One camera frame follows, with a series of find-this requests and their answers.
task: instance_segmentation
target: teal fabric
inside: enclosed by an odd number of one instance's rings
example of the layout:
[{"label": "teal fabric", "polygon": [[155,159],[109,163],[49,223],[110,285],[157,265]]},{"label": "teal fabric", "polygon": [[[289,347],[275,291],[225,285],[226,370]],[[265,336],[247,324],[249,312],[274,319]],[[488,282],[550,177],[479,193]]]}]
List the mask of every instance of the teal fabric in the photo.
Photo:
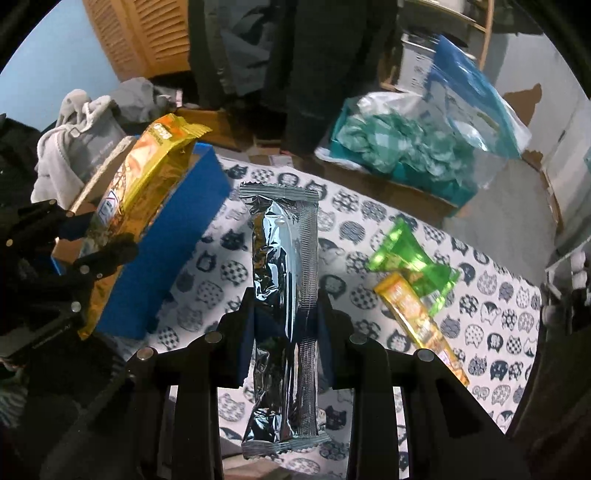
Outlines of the teal fabric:
[{"label": "teal fabric", "polygon": [[381,174],[392,174],[398,163],[430,176],[432,181],[469,181],[474,148],[454,132],[443,132],[432,122],[387,115],[351,115],[336,135],[345,148],[361,155],[363,164]]}]

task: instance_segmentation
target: white wall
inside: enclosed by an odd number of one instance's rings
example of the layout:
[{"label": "white wall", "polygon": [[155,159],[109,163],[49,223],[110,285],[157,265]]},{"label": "white wall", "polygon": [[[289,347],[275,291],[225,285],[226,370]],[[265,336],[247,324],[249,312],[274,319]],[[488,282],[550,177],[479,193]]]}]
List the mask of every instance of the white wall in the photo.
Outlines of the white wall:
[{"label": "white wall", "polygon": [[545,163],[577,105],[586,99],[583,88],[545,35],[495,34],[491,50],[496,44],[501,48],[506,45],[501,68],[494,80],[501,96],[532,89],[537,83],[541,85],[542,98],[529,124],[532,139],[527,149],[541,152]]}]

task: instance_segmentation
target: floor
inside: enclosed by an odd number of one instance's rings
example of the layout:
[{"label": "floor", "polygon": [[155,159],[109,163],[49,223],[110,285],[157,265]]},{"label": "floor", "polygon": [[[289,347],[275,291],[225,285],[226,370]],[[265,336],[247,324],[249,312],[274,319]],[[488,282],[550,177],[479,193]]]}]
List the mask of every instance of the floor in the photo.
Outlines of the floor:
[{"label": "floor", "polygon": [[523,161],[510,161],[443,230],[535,285],[545,280],[556,224],[540,174]]}]

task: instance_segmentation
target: silver foil snack bar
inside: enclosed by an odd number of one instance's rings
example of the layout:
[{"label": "silver foil snack bar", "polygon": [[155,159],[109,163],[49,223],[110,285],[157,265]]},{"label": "silver foil snack bar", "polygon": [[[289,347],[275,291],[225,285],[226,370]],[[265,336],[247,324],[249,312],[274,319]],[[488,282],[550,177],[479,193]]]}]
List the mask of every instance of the silver foil snack bar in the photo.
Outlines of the silver foil snack bar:
[{"label": "silver foil snack bar", "polygon": [[255,406],[245,457],[329,440],[318,420],[318,193],[245,183],[240,198],[253,222]]}]

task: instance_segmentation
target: gray towel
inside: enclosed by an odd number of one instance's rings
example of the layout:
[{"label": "gray towel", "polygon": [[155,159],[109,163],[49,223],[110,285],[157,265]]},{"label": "gray towel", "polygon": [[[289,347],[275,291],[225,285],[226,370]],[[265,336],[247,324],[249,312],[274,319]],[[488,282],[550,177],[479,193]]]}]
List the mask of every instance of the gray towel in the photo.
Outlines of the gray towel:
[{"label": "gray towel", "polygon": [[69,208],[125,133],[113,118],[111,97],[94,101],[73,90],[62,101],[56,127],[37,144],[38,179],[32,202],[56,199]]}]

